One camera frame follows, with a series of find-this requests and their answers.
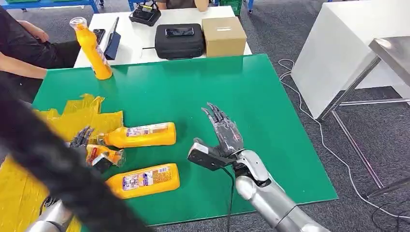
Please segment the person's hand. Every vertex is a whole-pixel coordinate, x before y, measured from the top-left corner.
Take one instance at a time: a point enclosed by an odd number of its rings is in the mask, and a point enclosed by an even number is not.
[[[30,28],[30,30],[29,30],[29,33],[30,33],[32,36],[34,36],[34,37],[40,39],[42,43],[44,43],[44,42],[46,42],[46,41],[48,41],[48,40],[50,39],[50,37],[48,37],[48,35],[47,35],[47,33],[46,33],[45,31],[43,31],[42,29],[36,27],[36,26],[33,25],[33,24],[31,25],[31,28]]]
[[[27,21],[19,21],[19,23],[35,38],[40,39],[42,43],[48,41],[50,38],[47,33],[41,28],[36,27],[35,25]]]

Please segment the green crate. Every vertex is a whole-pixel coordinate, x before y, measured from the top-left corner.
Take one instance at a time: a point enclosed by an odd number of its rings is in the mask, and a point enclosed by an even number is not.
[[[241,14],[242,0],[220,0],[220,6],[231,6],[236,16]]]
[[[40,0],[6,0],[7,3],[33,2],[33,1],[40,1]]]

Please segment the bottle cap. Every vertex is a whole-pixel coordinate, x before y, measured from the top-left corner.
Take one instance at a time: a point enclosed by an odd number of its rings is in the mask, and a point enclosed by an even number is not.
[[[75,17],[70,20],[70,26],[74,28],[74,30],[82,30],[87,27],[87,20],[83,17]]]
[[[104,134],[97,135],[96,140],[97,140],[98,145],[107,146],[107,144],[105,143],[105,140],[104,140]]]

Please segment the bottle label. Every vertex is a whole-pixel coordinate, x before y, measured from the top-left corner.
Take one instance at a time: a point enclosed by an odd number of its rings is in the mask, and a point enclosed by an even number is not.
[[[127,175],[122,178],[122,189],[124,191],[136,189],[138,187],[150,186],[161,182],[170,181],[171,168],[163,167],[152,171]]]
[[[148,126],[131,127],[127,129],[127,137],[140,136],[152,133],[163,132],[168,129],[168,123],[159,123]]]
[[[104,52],[101,50],[101,48],[100,48],[100,46],[99,46],[98,44],[97,44],[97,46],[95,47],[95,50],[97,51],[98,55],[100,56],[102,62],[103,62],[105,65],[107,65],[107,64],[108,64],[108,61],[107,61],[107,59],[105,58]]]

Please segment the gray carpet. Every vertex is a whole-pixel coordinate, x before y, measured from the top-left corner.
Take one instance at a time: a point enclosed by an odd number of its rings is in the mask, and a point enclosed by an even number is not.
[[[286,70],[277,65],[277,61],[282,58],[297,59],[323,2],[323,0],[256,0],[253,14],[247,13],[247,4],[244,4],[241,21],[253,53],[267,53],[276,71],[279,74],[285,72]],[[105,9],[102,10],[102,12],[120,11],[129,11],[125,0],[107,0]],[[29,9],[26,13],[20,10],[9,12],[16,19],[27,20],[43,28],[54,42],[74,39],[73,30],[68,24],[71,18],[84,16],[90,20],[92,16],[90,7]],[[294,86],[289,77],[285,82]],[[297,108],[297,95],[285,89]],[[398,95],[392,88],[382,87],[357,90],[352,99],[390,97],[398,97]],[[385,185],[400,177],[409,176],[410,122],[407,119],[410,118],[410,109],[407,104],[351,106],[339,109],[338,112]],[[332,231],[379,231],[380,229],[371,219],[375,208],[356,196],[349,181],[347,168],[323,148],[318,125],[299,111],[298,115],[339,195],[338,200],[305,205],[302,209]],[[333,117],[330,116],[324,122],[323,128],[327,145],[351,166],[359,192],[365,193],[367,189],[376,189],[376,185]],[[392,202],[384,208],[398,214],[409,209],[410,202],[397,204],[409,198],[408,192],[408,189],[398,190],[372,199],[372,202],[377,205]],[[375,214],[375,220],[383,230],[395,230],[395,218],[378,212]],[[157,230],[160,232],[223,232],[226,231],[226,219],[160,226]],[[232,217],[231,231],[264,232],[272,229],[258,214],[253,213]],[[402,222],[400,231],[410,231],[410,227]]]

